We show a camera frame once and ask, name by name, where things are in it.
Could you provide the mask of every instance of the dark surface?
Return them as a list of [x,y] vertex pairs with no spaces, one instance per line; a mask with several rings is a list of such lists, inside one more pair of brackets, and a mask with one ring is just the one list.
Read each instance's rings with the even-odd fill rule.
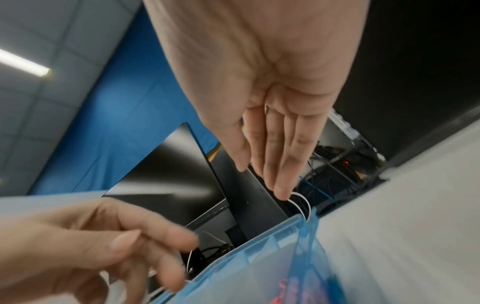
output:
[[288,218],[249,170],[237,171],[223,148],[211,165],[230,205],[230,212],[248,240]]
[[228,206],[187,124],[168,136],[105,196],[144,207],[191,229]]
[[398,165],[479,118],[478,12],[478,1],[372,1],[335,109],[387,160]]

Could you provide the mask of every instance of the translucent blue container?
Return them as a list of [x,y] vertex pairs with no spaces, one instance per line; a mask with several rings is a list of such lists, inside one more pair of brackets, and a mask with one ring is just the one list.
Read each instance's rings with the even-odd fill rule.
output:
[[165,292],[153,303],[344,304],[316,238],[318,224],[315,216],[309,223],[294,216],[212,263],[179,293]]

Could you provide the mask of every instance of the blue backdrop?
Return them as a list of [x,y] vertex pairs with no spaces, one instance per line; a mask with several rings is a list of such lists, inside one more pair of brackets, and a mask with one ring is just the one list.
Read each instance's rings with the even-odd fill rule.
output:
[[183,94],[141,9],[30,194],[110,189],[182,122],[205,153],[218,143]]

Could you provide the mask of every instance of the ceiling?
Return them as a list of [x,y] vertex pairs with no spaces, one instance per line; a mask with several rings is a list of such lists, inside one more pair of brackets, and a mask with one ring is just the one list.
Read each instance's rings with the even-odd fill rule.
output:
[[51,68],[0,64],[0,196],[25,195],[142,0],[0,0],[0,49]]

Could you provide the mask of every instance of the blue cable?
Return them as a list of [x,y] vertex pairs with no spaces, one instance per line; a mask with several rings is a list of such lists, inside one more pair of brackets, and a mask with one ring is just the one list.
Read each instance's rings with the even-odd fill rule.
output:
[[320,189],[318,189],[317,187],[313,186],[312,183],[310,183],[309,181],[306,181],[304,180],[303,181],[305,184],[307,184],[308,186],[312,187],[313,189],[315,189],[316,191],[318,191],[320,194],[322,194],[323,196],[325,196],[326,198],[328,198],[328,200],[330,201],[333,201],[334,198],[331,197],[330,195],[326,194],[325,192],[321,191]]

